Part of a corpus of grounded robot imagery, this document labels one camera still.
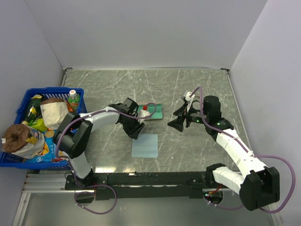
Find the light blue cleaning cloth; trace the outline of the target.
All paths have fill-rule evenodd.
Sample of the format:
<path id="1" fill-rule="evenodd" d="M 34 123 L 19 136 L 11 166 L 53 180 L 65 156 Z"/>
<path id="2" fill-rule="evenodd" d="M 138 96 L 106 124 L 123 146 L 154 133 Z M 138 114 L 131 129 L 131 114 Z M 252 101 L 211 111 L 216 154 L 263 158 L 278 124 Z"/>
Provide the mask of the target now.
<path id="1" fill-rule="evenodd" d="M 158 135 L 140 134 L 132 142 L 132 157 L 134 158 L 157 158 L 158 157 Z"/>

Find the grey felt glasses case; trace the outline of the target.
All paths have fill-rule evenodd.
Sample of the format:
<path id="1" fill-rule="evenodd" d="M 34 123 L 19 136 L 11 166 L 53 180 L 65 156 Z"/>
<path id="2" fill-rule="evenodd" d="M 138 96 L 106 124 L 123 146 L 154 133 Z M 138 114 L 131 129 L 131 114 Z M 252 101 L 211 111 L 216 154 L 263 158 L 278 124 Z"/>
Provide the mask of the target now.
<path id="1" fill-rule="evenodd" d="M 146 121 L 157 121 L 157 120 L 162 120 L 163 119 L 163 111 L 162 111 L 163 104 L 162 103 L 156 103 L 156 106 L 157 106 L 156 110 L 154 110 L 155 109 L 154 105 L 148 105 L 147 106 L 147 111 L 149 113 L 154 112 L 154 114 L 150 118 L 145 119 Z"/>

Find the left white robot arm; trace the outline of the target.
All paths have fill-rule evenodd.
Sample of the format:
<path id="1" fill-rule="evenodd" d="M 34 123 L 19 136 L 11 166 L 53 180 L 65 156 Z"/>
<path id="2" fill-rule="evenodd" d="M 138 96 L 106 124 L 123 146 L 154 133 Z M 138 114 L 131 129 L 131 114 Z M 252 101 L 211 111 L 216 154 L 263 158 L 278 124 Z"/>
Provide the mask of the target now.
<path id="1" fill-rule="evenodd" d="M 76 184 L 88 189 L 93 183 L 85 149 L 90 134 L 111 124 L 121 124 L 131 139 L 137 139 L 144 127 L 143 121 L 151 116 L 145 106 L 141 110 L 138 104 L 127 98 L 123 103 L 110 104 L 106 108 L 91 113 L 68 113 L 53 136 L 53 143 L 62 151 L 75 174 Z"/>

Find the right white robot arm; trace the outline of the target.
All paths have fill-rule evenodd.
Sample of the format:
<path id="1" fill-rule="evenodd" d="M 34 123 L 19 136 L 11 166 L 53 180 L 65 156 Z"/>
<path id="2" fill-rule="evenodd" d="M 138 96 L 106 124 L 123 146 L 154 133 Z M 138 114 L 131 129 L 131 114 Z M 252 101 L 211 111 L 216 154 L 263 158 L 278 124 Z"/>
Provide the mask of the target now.
<path id="1" fill-rule="evenodd" d="M 255 157 L 244 144 L 232 124 L 222 117 L 221 103 L 216 96 L 206 96 L 199 110 L 193 108 L 194 94 L 182 96 L 183 105 L 173 115 L 177 118 L 168 126 L 182 132 L 191 123 L 204 124 L 206 132 L 231 157 L 240 170 L 236 173 L 221 163 L 206 169 L 209 187 L 219 184 L 237 193 L 244 207 L 255 210 L 280 200 L 280 175 L 275 167 L 268 167 Z"/>

